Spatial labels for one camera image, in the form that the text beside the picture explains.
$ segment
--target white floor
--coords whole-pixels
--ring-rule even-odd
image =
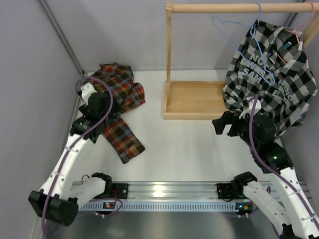
[[[226,71],[174,71],[172,80],[224,80]],[[248,146],[238,137],[217,136],[211,121],[164,120],[163,88],[166,71],[135,72],[143,85],[146,103],[123,114],[146,150],[123,164],[101,136],[75,180],[104,172],[114,181],[229,181],[251,171],[266,180]]]

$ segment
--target clothes hanger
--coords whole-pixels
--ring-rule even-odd
[[[227,41],[235,48],[235,50],[241,55],[241,57],[243,57],[243,59],[245,59],[249,64],[250,64],[250,66],[252,67],[252,69],[254,69],[254,71],[255,72],[257,72],[257,74],[264,80],[264,81],[266,81],[267,83],[268,83],[268,85],[270,85],[270,86],[273,86],[274,84],[275,84],[275,77],[274,77],[274,74],[271,72],[271,71],[269,71],[268,69],[266,69],[267,68],[267,64],[266,64],[266,60],[265,60],[265,56],[264,56],[264,54],[263,54],[263,52],[262,52],[262,50],[261,50],[261,47],[260,47],[260,45],[259,45],[259,42],[258,42],[258,40],[257,40],[257,38],[256,38],[256,36],[253,34],[253,29],[254,29],[254,25],[255,25],[255,23],[259,20],[259,18],[260,18],[260,16],[261,16],[261,14],[262,14],[262,7],[261,7],[261,4],[259,3],[259,2],[255,2],[256,4],[258,4],[258,6],[259,6],[259,14],[258,14],[258,16],[257,16],[257,18],[254,20],[254,22],[253,22],[253,24],[251,25],[251,26],[245,26],[244,24],[242,24],[241,22],[238,22],[238,21],[225,21],[225,20],[223,20],[221,17],[218,17],[218,16],[212,16],[212,23],[216,26],[216,28],[219,30],[219,32],[227,39]],[[259,49],[259,52],[260,52],[260,54],[261,54],[261,56],[262,56],[262,58],[263,58],[263,61],[264,61],[264,70],[265,70],[265,72],[267,72],[267,73],[269,73],[270,75],[271,75],[271,77],[272,77],[272,81],[270,82],[269,80],[267,80],[262,74],[261,74],[261,72],[258,70],[258,69],[256,69],[256,67],[237,49],[237,47],[235,46],[235,44],[230,40],[230,38],[223,32],[223,30],[216,24],[216,22],[214,21],[215,20],[215,18],[217,18],[221,23],[234,23],[234,24],[239,24],[239,25],[241,25],[242,27],[244,27],[245,29],[250,29],[250,35],[254,38],[254,40],[256,41],[256,43],[257,43],[257,46],[258,46],[258,49]]]
[[[308,17],[308,19],[296,30],[296,31],[289,31],[289,30],[285,30],[286,32],[290,32],[294,35],[296,35],[296,39],[297,39],[297,42],[298,44],[300,44],[300,40],[299,40],[299,37],[298,37],[298,33],[300,32],[300,30],[303,28],[303,26],[314,16],[315,14],[315,5],[312,1],[306,1],[306,2],[309,2],[311,4],[311,7],[312,7],[312,13],[311,15]],[[279,57],[279,59],[284,63],[284,64],[287,64],[287,62],[279,55],[279,53],[277,53],[277,56]]]

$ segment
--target red plaid shirt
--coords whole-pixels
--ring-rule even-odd
[[[93,77],[104,81],[112,91],[113,99],[121,106],[122,110],[113,119],[109,119],[108,126],[103,136],[113,146],[123,163],[142,153],[145,148],[135,137],[120,114],[133,110],[145,103],[144,89],[140,83],[133,83],[133,72],[129,66],[100,64],[101,69]],[[105,87],[90,80],[97,91],[105,91]]]

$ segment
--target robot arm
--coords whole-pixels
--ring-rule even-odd
[[[71,190],[77,171],[82,167],[84,160],[86,160],[86,155],[93,148],[98,136],[105,130],[106,121],[80,139],[74,147],[71,148],[71,145],[105,116],[110,105],[110,95],[104,92],[96,92],[91,83],[83,85],[80,93],[85,102],[79,108],[83,116],[72,124],[61,157],[47,181],[41,186],[39,191],[32,191],[29,195],[29,202],[39,217],[42,216],[46,197],[50,197],[45,218],[65,226],[74,221],[79,208],[84,204],[98,195],[107,197],[112,189],[110,176],[103,173],[95,173],[87,182]],[[68,154],[64,164],[61,165],[66,153]],[[49,190],[55,177],[57,177],[57,180],[52,193],[49,195]]]
[[[248,118],[241,118],[239,113],[225,112],[220,119],[213,120],[212,123],[216,134],[222,134],[225,125],[231,124],[228,135],[230,137],[239,136],[251,148]],[[319,230],[315,225],[318,217],[299,185],[293,163],[287,152],[275,143],[275,132],[276,128],[268,117],[262,115],[254,117],[253,141],[257,145],[256,150],[260,158],[268,167],[290,182],[297,192],[294,192],[281,178],[264,167],[254,154],[253,158],[256,164],[275,187],[284,207],[278,204],[266,190],[263,190],[257,178],[250,172],[234,177],[232,190],[239,196],[244,195],[252,200],[272,222],[281,238],[319,238]]]

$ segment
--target checkered shirt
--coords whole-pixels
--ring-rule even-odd
[[[223,89],[226,107],[236,112],[248,107],[248,97],[259,94],[262,106],[259,113],[272,119],[276,136],[282,135],[290,126],[303,123],[311,97],[317,92],[305,54],[303,34],[298,33],[298,44],[296,35],[285,30],[293,31],[263,21],[256,22],[253,29],[266,59],[266,69],[274,74],[275,85],[269,86],[236,52]],[[249,31],[238,50],[268,81],[272,81],[271,75],[263,70],[261,53]]]
[[[112,91],[113,99],[121,106],[122,110],[108,120],[108,126],[103,136],[118,153],[121,161],[127,163],[131,158],[142,153],[145,148],[135,137],[128,125],[120,117],[120,114],[133,110],[145,103],[144,89],[139,83],[133,83],[133,72],[129,66],[112,64],[100,64],[101,69],[93,74],[105,82]],[[106,88],[94,80],[90,80],[97,91],[105,91]]]

